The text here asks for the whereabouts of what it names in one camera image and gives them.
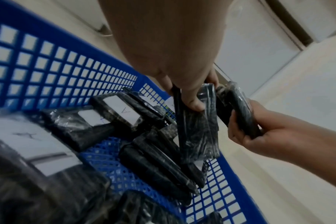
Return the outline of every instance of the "beige floor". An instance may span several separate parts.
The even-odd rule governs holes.
[[[97,32],[90,29],[51,0],[15,1],[95,47],[127,63],[113,38],[101,37]],[[264,105],[268,105],[268,103],[275,100],[276,96],[280,96],[283,94],[283,91],[286,91],[288,87],[284,86],[283,83],[297,82],[297,78],[308,73],[314,63],[318,63],[319,66],[326,66],[327,60],[325,58],[329,58],[334,52],[336,52],[336,37],[330,41],[311,46],[281,71],[280,75],[275,76],[271,80],[271,84],[265,85],[261,91],[258,91],[253,98],[261,101]],[[275,176],[275,172],[273,173],[271,170],[283,167],[284,164],[282,162],[263,160],[242,149],[228,139],[226,126],[221,121],[219,123],[219,144],[221,151],[269,223],[336,223],[336,217],[334,218],[336,214],[332,213],[332,210],[326,211],[325,209],[324,212],[322,207],[310,206],[309,202],[312,200],[307,198],[302,198],[301,200],[298,198],[299,194],[295,193],[295,189],[298,189],[296,184],[290,183],[286,185]],[[304,186],[301,189],[307,191],[307,188]],[[315,203],[323,203],[326,200],[326,197],[316,198]]]

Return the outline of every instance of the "blue plastic basket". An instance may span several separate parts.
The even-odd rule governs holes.
[[[0,107],[39,110],[83,106],[98,94],[132,87],[167,109],[169,96],[150,79],[17,4],[0,0]],[[137,189],[188,224],[219,211],[224,224],[266,223],[224,157],[209,161],[208,183],[180,207],[141,181],[117,158],[120,139],[108,138],[82,153],[113,181],[117,192]]]

